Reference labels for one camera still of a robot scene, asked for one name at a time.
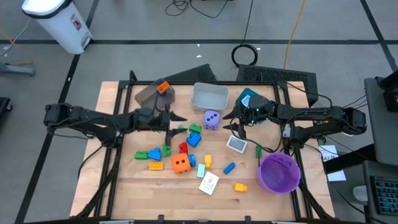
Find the keyboard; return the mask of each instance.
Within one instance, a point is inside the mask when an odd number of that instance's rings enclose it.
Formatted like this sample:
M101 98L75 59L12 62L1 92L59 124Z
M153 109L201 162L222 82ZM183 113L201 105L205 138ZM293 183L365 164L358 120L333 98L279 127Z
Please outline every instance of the keyboard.
M398 216L398 179L370 176L378 214Z

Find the wooden table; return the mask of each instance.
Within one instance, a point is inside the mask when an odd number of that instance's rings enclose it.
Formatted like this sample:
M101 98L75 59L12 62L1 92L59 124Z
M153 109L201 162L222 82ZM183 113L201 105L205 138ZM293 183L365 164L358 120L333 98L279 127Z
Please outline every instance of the wooden table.
M302 82L292 82L295 86L304 89ZM118 82L103 82L96 110L112 114L116 100ZM130 111L139 107L134 95L146 86L134 85L132 88ZM202 124L204 112L195 111L190 105L193 86L175 85L175 102L171 109L179 116L187 118L185 122L173 122L171 128L182 124L188 127L191 123ZM222 115L229 113L236 98L244 88L251 88L270 100L275 100L271 86L229 86L228 107ZM308 106L305 94L294 88L289 88L291 104L294 107ZM120 113L124 102L121 102ZM229 121L222 121L221 126ZM297 121L297 126L307 127L310 121ZM279 126L264 122L251 128L246 128L247 137L263 146L276 148L279 138ZM166 220L243 220L250 215L252 220L295 220L292 199L290 194L276 195L262 188L256 182L257 159L255 145L248 144L244 154L239 154L226 147L231 135L230 130L220 128L217 131L203 130L202 140L196 148L189 147L189 153L195 154L198 163L204 163L205 154L211 154L213 163L211 169L206 169L220 177L218 186L212 196L198 189L201 178L197 178L197 167L191 172L174 174L170 158L164 157L164 170L149 170L148 161L134 159L136 151L147 151L160 147L164 141L164 133L134 132L124 137L116 194L114 198L112 219L156 220L160 214ZM187 134L179 134L172 140L172 154L178 153L178 144L183 142ZM307 144L318 147L316 140L309 140ZM88 141L85 157L100 146L96 139ZM102 150L85 164L78 181L71 215L76 215L91 199L98 189L99 179L104 160ZM301 150L302 160L307 178L308 189L318 203L334 216L330 194L323 171L320 153L310 147ZM228 175L223 169L231 162L236 167ZM233 184L244 183L248 186L247 192L235 192ZM298 198L301 216L305 217L305 207L300 190ZM108 191L104 194L101 214L105 213Z

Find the trash can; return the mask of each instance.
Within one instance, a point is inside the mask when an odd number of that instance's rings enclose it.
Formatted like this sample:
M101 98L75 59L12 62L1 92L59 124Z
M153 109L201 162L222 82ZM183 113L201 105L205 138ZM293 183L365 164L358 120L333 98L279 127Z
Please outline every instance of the trash can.
M22 11L71 54L83 53L93 38L73 0L25 0Z

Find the gray floor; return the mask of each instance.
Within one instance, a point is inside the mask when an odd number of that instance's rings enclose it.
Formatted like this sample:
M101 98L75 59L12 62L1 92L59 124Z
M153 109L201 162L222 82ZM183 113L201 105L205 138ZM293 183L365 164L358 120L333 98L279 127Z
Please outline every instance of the gray floor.
M88 17L94 0L77 0L82 16ZM90 30L96 40L167 40L167 39L241 39L249 12L249 1L229 2L220 17L209 19L189 9L179 17L169 17L164 8L172 0L102 0L95 11ZM14 37L23 28L26 16L22 0L0 3L0 29ZM395 0L367 0L386 40L398 39L398 3ZM194 1L197 8L216 14L223 2ZM254 0L247 39L289 39L300 1ZM308 0L296 39L302 40L377 40L360 1ZM51 40L32 21L23 40ZM81 55L66 102L95 108L101 82L125 80L134 70L140 80L154 80L209 63L220 80L234 80L238 69L230 59L235 44L154 44L91 45ZM286 46L255 44L259 50L257 65L282 68ZM398 57L398 46L388 46ZM0 62L33 60L34 78L0 75L0 96L10 97L14 110L0 133L0 223L13 223L21 205L44 142L42 124L44 106L56 103L73 55L55 44L20 44ZM237 53L238 61L248 63L250 51ZM392 72L380 46L375 45L292 45L287 68L315 72L318 91L334 104L345 105L364 95L366 77L386 76ZM372 143L370 130L361 136L333 136L357 149ZM83 157L85 141L55 137L40 176L26 221L68 218L77 183L76 172ZM347 152L337 146L341 152ZM363 183L360 167L346 170L347 182L334 186L354 201L353 186ZM343 220L363 220L363 216L331 192L336 216Z

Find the purple plastic bucket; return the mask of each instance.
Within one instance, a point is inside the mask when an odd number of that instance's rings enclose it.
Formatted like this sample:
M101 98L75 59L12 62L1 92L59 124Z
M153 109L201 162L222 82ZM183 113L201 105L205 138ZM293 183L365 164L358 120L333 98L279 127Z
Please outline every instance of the purple plastic bucket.
M288 194L299 186L299 165L290 156L275 152L265 157L257 170L259 185L275 194Z

